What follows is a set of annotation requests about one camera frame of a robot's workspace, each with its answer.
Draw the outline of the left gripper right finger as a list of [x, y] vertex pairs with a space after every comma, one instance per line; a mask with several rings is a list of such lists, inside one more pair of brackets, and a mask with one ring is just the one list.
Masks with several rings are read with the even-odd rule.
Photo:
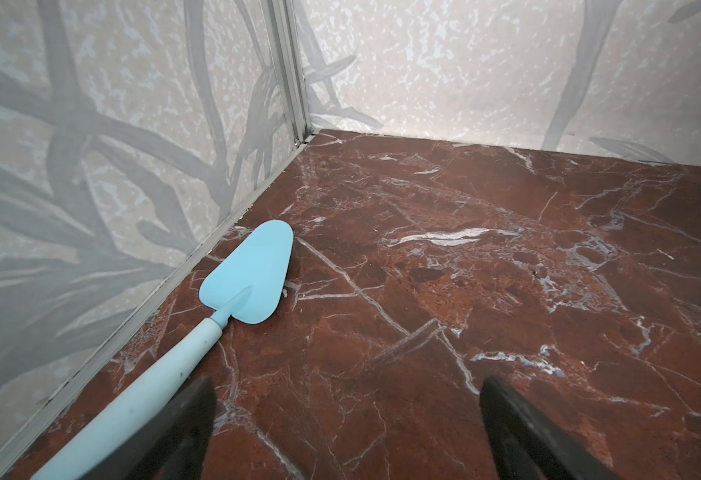
[[618, 478], [501, 378], [483, 380], [479, 404], [499, 478]]

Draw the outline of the light blue spatula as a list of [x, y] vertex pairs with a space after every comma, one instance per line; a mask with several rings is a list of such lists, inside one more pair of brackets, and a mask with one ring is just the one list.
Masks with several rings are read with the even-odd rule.
[[228, 320], [260, 324], [276, 311], [292, 256], [294, 232], [282, 220], [266, 221], [202, 282], [198, 298], [214, 310], [174, 348], [134, 380], [70, 440], [36, 479], [78, 479], [148, 424], [220, 340]]

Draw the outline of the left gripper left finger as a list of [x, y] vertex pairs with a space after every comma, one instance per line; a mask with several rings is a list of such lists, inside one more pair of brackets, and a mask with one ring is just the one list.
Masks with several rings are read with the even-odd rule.
[[84, 478], [198, 479], [204, 470], [214, 414], [214, 384], [204, 377], [176, 395]]

